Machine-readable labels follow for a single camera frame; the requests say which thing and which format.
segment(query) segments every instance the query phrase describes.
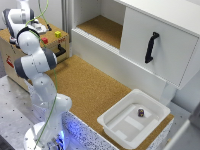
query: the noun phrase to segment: cabinet handle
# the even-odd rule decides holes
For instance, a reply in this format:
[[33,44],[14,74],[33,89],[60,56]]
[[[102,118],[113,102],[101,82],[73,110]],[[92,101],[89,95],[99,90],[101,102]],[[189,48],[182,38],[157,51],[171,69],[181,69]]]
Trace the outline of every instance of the cabinet handle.
[[63,47],[61,47],[60,44],[58,45],[58,49],[59,49],[59,52],[55,53],[56,57],[59,57],[60,55],[66,52],[66,50]]
[[154,45],[154,40],[156,38],[158,38],[160,35],[156,32],[153,32],[153,36],[151,37],[151,39],[149,40],[149,45],[147,48],[147,53],[145,56],[145,63],[148,64],[149,62],[151,62],[153,60],[153,57],[151,57],[151,53],[153,50],[153,45]]

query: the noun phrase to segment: cabinet drawer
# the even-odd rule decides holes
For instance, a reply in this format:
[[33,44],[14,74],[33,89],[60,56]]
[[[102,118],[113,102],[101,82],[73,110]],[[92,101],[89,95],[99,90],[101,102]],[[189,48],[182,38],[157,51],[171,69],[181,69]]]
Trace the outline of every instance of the cabinet drawer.
[[[153,60],[145,63],[153,32],[159,37],[154,40]],[[179,86],[197,41],[191,34],[127,8],[120,54]]]

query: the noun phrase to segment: cardboard box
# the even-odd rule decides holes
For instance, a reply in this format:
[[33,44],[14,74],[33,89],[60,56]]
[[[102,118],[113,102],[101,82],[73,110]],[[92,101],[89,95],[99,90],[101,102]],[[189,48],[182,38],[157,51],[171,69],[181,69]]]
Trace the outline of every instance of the cardboard box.
[[[43,19],[39,19],[40,23],[45,25]],[[45,35],[41,35],[40,37],[46,37],[48,39],[48,44],[46,47],[52,50],[54,53],[59,52],[58,45],[60,44],[66,50],[66,53],[59,56],[57,58],[58,63],[62,62],[63,60],[69,58],[69,35],[62,31],[61,29],[57,28],[56,26],[50,24],[52,31],[47,32]],[[57,38],[55,36],[55,32],[61,32],[61,37]],[[6,74],[17,82],[21,87],[23,87],[26,91],[28,91],[27,85],[24,83],[24,79],[20,78],[14,69],[14,61],[20,57],[25,56],[26,54],[23,53],[21,49],[16,48],[15,45],[9,43],[10,33],[8,29],[4,29],[0,31],[0,51],[5,67]]]

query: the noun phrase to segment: cork surface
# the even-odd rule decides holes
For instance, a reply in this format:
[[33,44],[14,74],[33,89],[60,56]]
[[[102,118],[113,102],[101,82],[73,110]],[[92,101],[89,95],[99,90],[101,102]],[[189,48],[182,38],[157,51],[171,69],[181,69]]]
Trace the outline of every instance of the cork surface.
[[[46,26],[46,23],[42,18],[39,18],[38,20],[39,20],[39,22],[41,24]],[[62,38],[64,36],[69,36],[68,33],[62,31],[61,29],[57,28],[56,26],[54,26],[52,24],[50,24],[50,26],[52,28],[52,31],[48,31],[46,34],[40,35],[40,38],[47,37],[48,38],[48,43],[53,43],[53,42],[56,42],[58,40],[58,38],[55,37],[55,34],[54,34],[56,31],[60,31],[61,32],[61,37],[60,38]],[[8,32],[8,29],[1,30],[0,31],[0,37],[9,43],[10,34]]]
[[[72,99],[73,105],[70,111],[123,150],[104,133],[97,118],[131,92],[131,89],[75,55],[58,64],[56,73],[58,93],[65,94]],[[47,74],[55,83],[54,72],[51,70]],[[145,150],[172,119],[173,116],[169,115],[137,150]]]
[[120,49],[123,26],[103,16],[98,16],[77,26],[85,32]]

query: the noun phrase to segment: white plastic tray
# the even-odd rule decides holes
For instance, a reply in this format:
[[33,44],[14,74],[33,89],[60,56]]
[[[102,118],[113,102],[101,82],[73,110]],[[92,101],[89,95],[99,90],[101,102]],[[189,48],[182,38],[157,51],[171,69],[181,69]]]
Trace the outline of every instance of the white plastic tray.
[[[144,117],[138,117],[138,109],[144,109]],[[97,120],[122,147],[136,149],[169,113],[166,106],[140,90],[133,90]]]

